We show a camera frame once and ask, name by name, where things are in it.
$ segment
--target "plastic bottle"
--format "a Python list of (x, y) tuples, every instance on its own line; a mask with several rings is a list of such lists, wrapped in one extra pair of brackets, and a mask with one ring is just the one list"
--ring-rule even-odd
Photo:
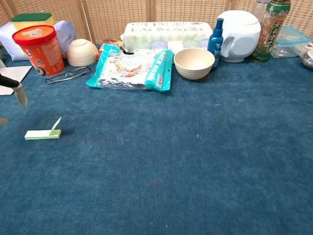
[(266, 6), (269, 3), (269, 0), (256, 0), (252, 7), (252, 14), (258, 18), (260, 24), (262, 23), (264, 12), (266, 10)]
[(213, 30), (213, 34), (209, 38), (209, 44), (207, 46), (207, 50), (211, 52), (215, 57), (215, 62), (212, 66), (211, 71), (215, 71), (217, 69), (217, 65), (219, 63), (222, 44), (223, 44), (223, 18), (218, 18), (216, 21), (216, 26)]
[(261, 35), (251, 60), (266, 62), (283, 23), (289, 14), (291, 0), (270, 0), (261, 24)]

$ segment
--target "eyeglasses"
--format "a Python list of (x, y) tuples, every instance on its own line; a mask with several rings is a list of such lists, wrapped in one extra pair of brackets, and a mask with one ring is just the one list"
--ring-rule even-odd
[[(87, 66), (80, 67), (80, 68), (74, 69), (72, 71), (68, 71), (68, 72), (56, 75), (56, 76), (51, 77), (51, 78), (46, 78), (45, 82), (46, 82), (46, 84), (52, 84), (52, 83), (57, 83), (57, 82), (68, 81), (68, 80), (80, 77), (80, 76), (90, 72), (90, 70), (91, 69)], [(56, 77), (63, 77), (64, 79), (58, 80), (58, 79), (55, 79)]]

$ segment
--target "white tissue package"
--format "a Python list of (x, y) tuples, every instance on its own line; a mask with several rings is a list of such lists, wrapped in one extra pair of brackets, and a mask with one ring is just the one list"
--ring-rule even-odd
[(123, 49), (134, 53), (136, 50), (169, 49), (168, 45), (175, 45), (174, 41), (181, 41), (187, 47), (190, 42), (203, 47), (201, 44), (207, 44), (212, 33), (205, 22), (139, 22), (127, 24), (121, 39)]
[[(76, 33), (74, 27), (69, 21), (59, 21), (54, 25), (57, 32), (58, 45), (62, 56), (66, 54), (68, 45), (76, 40)], [(23, 50), (19, 45), (17, 45), (13, 39), (12, 35), (16, 32), (13, 24), (8, 22), (7, 24), (0, 27), (0, 41), (2, 45), (11, 56), (12, 61), (22, 61), (28, 60), (27, 56), (24, 54)]]

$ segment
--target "yellow sponge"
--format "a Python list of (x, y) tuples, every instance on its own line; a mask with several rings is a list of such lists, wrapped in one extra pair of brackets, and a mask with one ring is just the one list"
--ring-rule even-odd
[(51, 13), (22, 13), (13, 17), (11, 22), (16, 30), (40, 24), (54, 26), (54, 19)]

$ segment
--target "red lid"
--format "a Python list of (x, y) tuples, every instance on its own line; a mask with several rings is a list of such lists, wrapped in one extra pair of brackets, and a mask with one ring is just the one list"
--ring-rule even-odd
[(23, 28), (12, 35), (13, 41), (21, 46), (38, 45), (50, 41), (57, 32), (50, 25), (36, 25)]

